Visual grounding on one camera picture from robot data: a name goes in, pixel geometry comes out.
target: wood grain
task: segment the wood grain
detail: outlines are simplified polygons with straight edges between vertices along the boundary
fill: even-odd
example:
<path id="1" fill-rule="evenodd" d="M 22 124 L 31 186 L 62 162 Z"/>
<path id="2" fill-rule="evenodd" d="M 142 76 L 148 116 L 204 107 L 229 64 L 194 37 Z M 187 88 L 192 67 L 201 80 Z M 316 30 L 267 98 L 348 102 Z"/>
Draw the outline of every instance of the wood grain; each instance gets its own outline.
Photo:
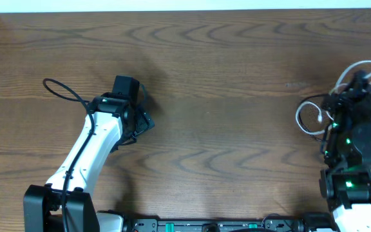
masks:
<path id="1" fill-rule="evenodd" d="M 131 75 L 151 96 L 156 127 L 108 157 L 98 210 L 326 211 L 319 144 L 294 112 L 362 59 L 371 10 L 0 14 L 0 231 L 23 230 L 25 190 L 45 183 L 82 128 L 83 108 L 46 92 L 45 77 L 90 99 Z"/>

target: white wall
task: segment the white wall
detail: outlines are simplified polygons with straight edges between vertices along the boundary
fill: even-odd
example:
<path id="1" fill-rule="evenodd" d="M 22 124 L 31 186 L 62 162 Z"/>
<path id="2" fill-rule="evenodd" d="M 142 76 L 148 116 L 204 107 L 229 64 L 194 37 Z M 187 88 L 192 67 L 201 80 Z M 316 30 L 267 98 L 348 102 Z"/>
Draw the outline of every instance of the white wall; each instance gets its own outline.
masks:
<path id="1" fill-rule="evenodd" d="M 371 0 L 0 0 L 0 13 L 371 8 Z"/>

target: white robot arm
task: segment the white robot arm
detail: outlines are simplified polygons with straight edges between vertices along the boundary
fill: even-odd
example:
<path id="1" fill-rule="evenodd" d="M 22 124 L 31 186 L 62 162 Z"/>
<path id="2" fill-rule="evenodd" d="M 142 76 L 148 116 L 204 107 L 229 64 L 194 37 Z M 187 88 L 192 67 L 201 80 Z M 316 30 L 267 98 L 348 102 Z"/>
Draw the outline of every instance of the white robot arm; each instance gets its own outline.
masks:
<path id="1" fill-rule="evenodd" d="M 371 232 L 371 204 L 352 204 L 351 209 L 341 205 L 332 216 L 340 232 Z"/>
<path id="2" fill-rule="evenodd" d="M 103 112 L 95 112 L 93 118 L 95 121 L 95 133 L 84 148 L 74 167 L 73 178 L 70 179 L 67 191 L 74 191 L 76 188 L 80 188 L 80 191 L 82 190 L 92 195 L 108 154 L 122 136 L 121 118 L 114 117 L 112 113 Z M 51 188 L 62 189 L 66 171 L 70 167 L 82 143 L 86 140 L 90 130 L 91 121 L 87 115 L 82 132 L 71 149 L 70 154 L 55 174 L 46 182 L 51 185 Z"/>

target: black cable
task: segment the black cable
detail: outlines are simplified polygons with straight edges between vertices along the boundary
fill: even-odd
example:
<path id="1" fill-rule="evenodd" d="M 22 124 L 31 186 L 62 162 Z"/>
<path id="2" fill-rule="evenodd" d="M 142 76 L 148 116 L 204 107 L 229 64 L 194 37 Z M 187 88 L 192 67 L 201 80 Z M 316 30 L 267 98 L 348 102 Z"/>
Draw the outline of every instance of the black cable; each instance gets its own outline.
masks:
<path id="1" fill-rule="evenodd" d="M 54 92 L 53 90 L 51 90 L 46 85 L 46 82 L 47 81 L 50 81 L 50 82 L 52 82 L 54 84 L 58 84 L 59 86 L 63 87 L 64 89 L 66 89 L 67 91 L 69 91 L 72 95 L 74 95 L 76 99 L 71 99 L 69 97 L 64 97 L 64 96 L 62 96 L 62 95 Z M 87 136 L 86 140 L 84 141 L 84 143 L 82 144 L 80 150 L 77 152 L 76 156 L 72 160 L 72 162 L 70 164 L 70 167 L 68 168 L 68 171 L 65 172 L 64 186 L 62 187 L 62 195 L 61 195 L 62 222 L 64 223 L 64 232 L 69 232 L 70 230 L 68 228 L 68 220 L 67 220 L 67 212 L 66 212 L 66 194 L 67 194 L 67 189 L 68 189 L 68 183 L 70 181 L 72 171 L 74 170 L 74 166 L 75 166 L 75 164 L 78 161 L 78 158 L 81 156 L 82 151 L 87 146 L 88 141 L 90 140 L 90 138 L 94 134 L 95 123 L 94 123 L 93 115 L 90 114 L 90 111 L 88 110 L 88 106 L 86 104 L 86 101 L 84 99 L 82 99 L 77 93 L 75 93 L 71 88 L 69 88 L 68 86 L 66 86 L 65 84 L 63 84 L 63 83 L 61 83 L 59 81 L 56 81 L 56 80 L 53 80 L 53 79 L 49 79 L 49 78 L 45 78 L 43 80 L 43 85 L 44 85 L 44 87 L 49 92 L 51 92 L 55 96 L 58 96 L 58 97 L 60 97 L 62 99 L 66 99 L 66 100 L 69 100 L 69 101 L 79 101 L 84 106 L 85 110 L 87 111 L 88 117 L 90 118 L 90 121 L 91 121 L 91 130 L 88 133 L 88 136 Z"/>
<path id="2" fill-rule="evenodd" d="M 136 143 L 137 142 L 137 138 L 135 138 L 135 137 L 131 137 L 131 141 L 129 141 L 129 142 L 125 142 L 125 143 L 123 143 L 123 144 L 120 144 L 120 146 L 127 146 L 127 145 L 130 145 L 130 144 L 134 144 L 134 143 Z"/>
<path id="3" fill-rule="evenodd" d="M 328 134 L 328 127 L 329 126 L 330 126 L 329 124 L 326 126 L 325 133 L 323 134 L 323 138 L 322 138 L 321 144 L 320 144 L 320 153 L 322 153 L 323 155 L 326 155 L 324 149 L 325 149 L 325 145 L 326 145 L 326 141 L 327 141 L 327 134 Z"/>
<path id="4" fill-rule="evenodd" d="M 316 97 L 326 97 L 326 96 L 328 96 L 328 93 L 312 95 L 312 96 L 306 97 L 303 100 L 301 100 L 299 105 L 301 105 L 303 102 L 305 102 L 309 99 L 313 99 L 313 98 L 316 98 Z M 310 132 L 310 130 L 307 128 L 307 126 L 303 123 L 303 120 L 301 119 L 301 111 L 299 112 L 299 117 L 298 118 L 299 118 L 300 126 L 302 126 L 305 131 Z M 320 138 L 316 137 L 315 135 L 310 135 L 310 137 L 312 137 L 314 140 L 316 140 L 318 142 L 322 142 L 322 140 Z"/>
<path id="5" fill-rule="evenodd" d="M 55 92 L 55 91 L 53 91 L 50 87 L 48 87 L 47 85 L 46 85 L 46 82 L 47 81 L 50 81 L 50 82 L 53 82 L 53 83 L 55 83 L 55 84 L 58 84 L 59 86 L 61 86 L 61 87 L 63 87 L 63 88 L 65 88 L 64 86 L 66 86 L 65 84 L 63 84 L 63 83 L 61 83 L 61 82 L 59 82 L 59 81 L 56 81 L 56 80 L 54 80 L 54 79 L 50 79 L 50 78 L 45 78 L 44 80 L 43 80 L 43 85 L 44 85 L 44 87 L 50 92 L 50 93 L 52 93 L 52 94 L 54 94 L 55 96 L 57 96 L 57 97 L 60 97 L 60 98 L 62 98 L 62 99 L 65 99 L 65 100 L 68 100 L 68 101 L 75 101 L 75 102 L 80 102 L 80 100 L 78 100 L 78 98 L 77 99 L 72 99 L 72 98 L 70 98 L 70 97 L 65 97 L 65 96 L 63 96 L 63 95 L 61 95 L 61 94 L 59 94 L 59 93 L 57 93 L 57 92 Z"/>
<path id="6" fill-rule="evenodd" d="M 271 213 L 271 214 L 267 215 L 265 218 L 263 218 L 263 220 L 262 220 L 262 227 L 263 228 L 265 228 L 265 221 L 267 220 L 267 218 L 269 218 L 271 216 L 280 216 L 280 214 L 278 214 L 278 213 Z"/>
<path id="7" fill-rule="evenodd" d="M 287 221 L 286 220 L 283 220 L 284 221 L 284 223 L 286 224 L 286 226 L 288 226 L 289 228 L 290 228 L 290 230 L 289 231 L 293 231 L 293 227 L 294 227 L 294 221 L 293 221 L 293 223 L 291 224 L 291 226 L 289 226 L 289 223 L 287 223 Z"/>

